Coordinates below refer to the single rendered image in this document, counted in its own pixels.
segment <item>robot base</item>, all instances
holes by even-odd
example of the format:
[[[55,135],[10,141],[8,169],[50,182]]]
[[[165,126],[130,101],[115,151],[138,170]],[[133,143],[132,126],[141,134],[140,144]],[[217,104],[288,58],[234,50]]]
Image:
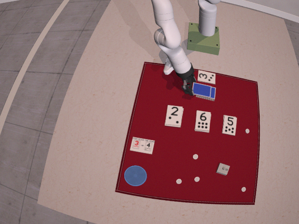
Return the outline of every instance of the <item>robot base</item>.
[[[215,28],[215,34],[213,36],[203,36],[198,30],[198,25],[198,23],[189,22],[187,49],[219,55],[219,27]]]

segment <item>floor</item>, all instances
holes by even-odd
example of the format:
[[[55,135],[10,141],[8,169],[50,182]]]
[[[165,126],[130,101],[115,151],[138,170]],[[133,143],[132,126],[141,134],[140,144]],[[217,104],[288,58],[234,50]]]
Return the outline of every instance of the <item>floor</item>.
[[[0,112],[26,57],[63,0],[0,4]],[[37,204],[55,124],[110,0],[70,0],[34,56],[0,135],[0,224],[90,224]],[[299,63],[299,24],[285,20]]]

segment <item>red mat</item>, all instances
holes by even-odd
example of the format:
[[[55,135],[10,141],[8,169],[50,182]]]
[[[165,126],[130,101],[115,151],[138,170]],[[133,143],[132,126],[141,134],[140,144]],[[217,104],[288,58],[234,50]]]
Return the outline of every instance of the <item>red mat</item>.
[[[216,73],[216,84],[207,84],[216,88],[215,101],[210,101],[185,94],[182,79],[174,71],[165,75],[163,69],[164,64],[144,63],[115,191],[178,202],[254,204],[260,138],[257,82]],[[181,127],[164,125],[167,105],[184,108]],[[197,110],[211,112],[209,133],[194,130]],[[222,134],[223,115],[237,117],[235,136]],[[133,137],[154,140],[152,154],[131,151]],[[216,173],[219,163],[230,166],[227,175]],[[126,182],[124,173],[131,166],[146,171],[142,185]]]

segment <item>beige tabletop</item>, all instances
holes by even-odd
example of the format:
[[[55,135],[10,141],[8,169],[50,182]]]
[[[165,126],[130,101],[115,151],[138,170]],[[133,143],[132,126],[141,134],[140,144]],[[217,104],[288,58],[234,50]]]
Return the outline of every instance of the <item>beige tabletop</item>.
[[[38,204],[93,223],[294,224],[299,218],[299,68],[283,19],[217,4],[219,55],[186,50],[196,0],[171,0],[195,69],[258,82],[255,205],[181,203],[115,192],[144,62],[164,63],[150,0],[111,0],[72,78],[55,127]]]

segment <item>blue disc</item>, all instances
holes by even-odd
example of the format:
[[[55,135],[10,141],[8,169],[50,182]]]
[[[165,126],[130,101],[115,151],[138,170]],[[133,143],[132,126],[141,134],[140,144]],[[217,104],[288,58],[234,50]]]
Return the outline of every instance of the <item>blue disc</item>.
[[[146,181],[145,170],[140,166],[131,166],[125,171],[125,180],[131,186],[137,187]]]

